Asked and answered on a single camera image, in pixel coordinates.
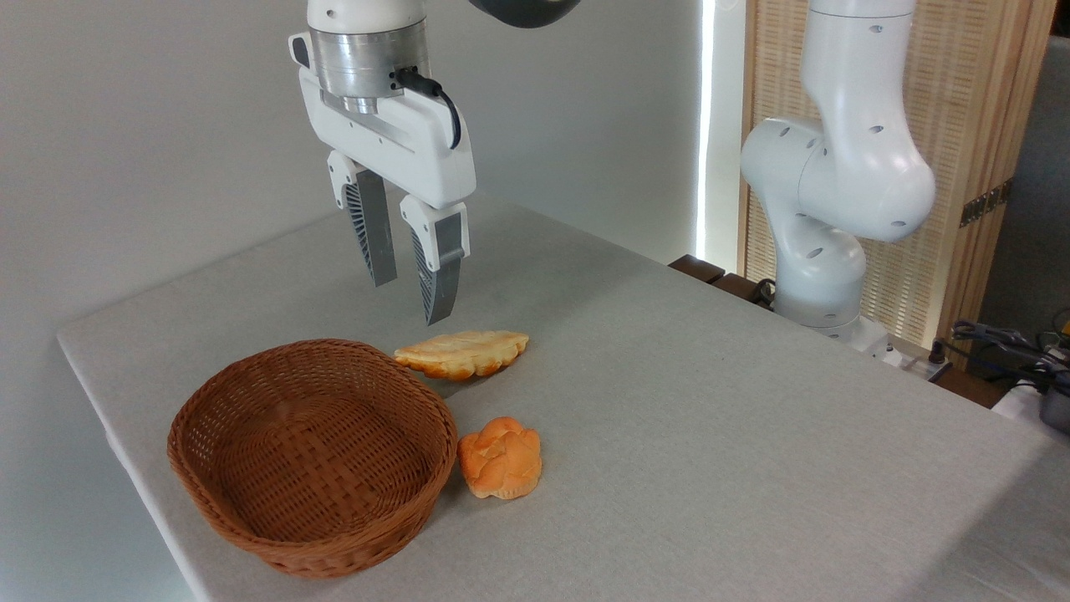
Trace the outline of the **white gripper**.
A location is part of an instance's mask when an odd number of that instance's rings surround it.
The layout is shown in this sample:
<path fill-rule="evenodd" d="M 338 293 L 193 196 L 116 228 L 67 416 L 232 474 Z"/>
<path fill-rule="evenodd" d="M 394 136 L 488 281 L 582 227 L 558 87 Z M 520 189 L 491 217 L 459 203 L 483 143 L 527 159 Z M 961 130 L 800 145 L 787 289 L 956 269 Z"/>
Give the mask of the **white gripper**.
<path fill-rule="evenodd" d="M 447 319 L 461 262 L 471 254 L 461 201 L 476 190 L 476 171 L 465 118 L 412 89 L 378 99 L 373 114 L 350 113 L 318 82 L 310 34 L 292 35 L 289 44 L 314 133 L 333 149 L 328 175 L 336 205 L 350 217 L 372 283 L 397 279 L 386 180 L 409 194 L 399 209 L 411 232 L 425 323 Z"/>

